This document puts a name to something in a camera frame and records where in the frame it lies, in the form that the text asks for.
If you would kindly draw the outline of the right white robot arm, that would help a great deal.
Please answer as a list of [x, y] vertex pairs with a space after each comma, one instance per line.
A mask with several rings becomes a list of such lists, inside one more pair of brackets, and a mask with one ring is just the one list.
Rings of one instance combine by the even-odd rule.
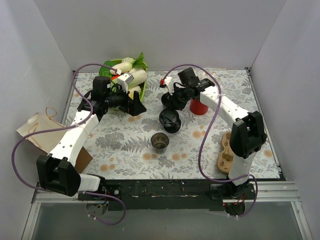
[[231, 128], [229, 146], [233, 151], [233, 162], [225, 180], [206, 177], [211, 181], [211, 195], [214, 198], [229, 197], [237, 199], [248, 187], [252, 162], [267, 135], [263, 116], [260, 112], [250, 112], [238, 106], [222, 93], [218, 81], [207, 71], [198, 77], [194, 65], [186, 65], [186, 69], [178, 73], [179, 82], [165, 75], [160, 81], [160, 87], [167, 88], [167, 101], [174, 110], [183, 110], [191, 99], [214, 110], [214, 117], [220, 116]]

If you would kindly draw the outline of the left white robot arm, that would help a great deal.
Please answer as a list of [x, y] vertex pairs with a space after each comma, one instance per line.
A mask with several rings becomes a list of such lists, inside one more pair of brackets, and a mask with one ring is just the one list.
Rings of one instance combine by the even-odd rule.
[[112, 91], [109, 77], [97, 76], [93, 79], [92, 90], [82, 97], [72, 125], [58, 144], [36, 161], [39, 183], [43, 189], [70, 197], [78, 192], [89, 192], [95, 200], [106, 196], [106, 187], [101, 184], [103, 178], [79, 173], [76, 170], [77, 158], [89, 134], [108, 109], [118, 108], [133, 117], [146, 112], [138, 91], [130, 97], [129, 83], [133, 79], [130, 73], [121, 74], [114, 85], [115, 91]]

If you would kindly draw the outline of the black coffee cups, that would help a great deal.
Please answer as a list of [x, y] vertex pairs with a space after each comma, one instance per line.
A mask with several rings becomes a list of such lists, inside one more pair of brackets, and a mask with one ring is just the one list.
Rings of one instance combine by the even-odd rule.
[[161, 103], [164, 109], [173, 109], [175, 110], [175, 104], [173, 96], [170, 95], [168, 92], [163, 94], [161, 97]]

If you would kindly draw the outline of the black coffee cup lid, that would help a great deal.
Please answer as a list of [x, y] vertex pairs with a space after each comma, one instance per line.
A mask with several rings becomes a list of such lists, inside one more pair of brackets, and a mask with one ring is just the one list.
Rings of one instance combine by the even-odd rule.
[[159, 114], [159, 122], [163, 127], [173, 127], [180, 120], [179, 114], [176, 110], [166, 108]]

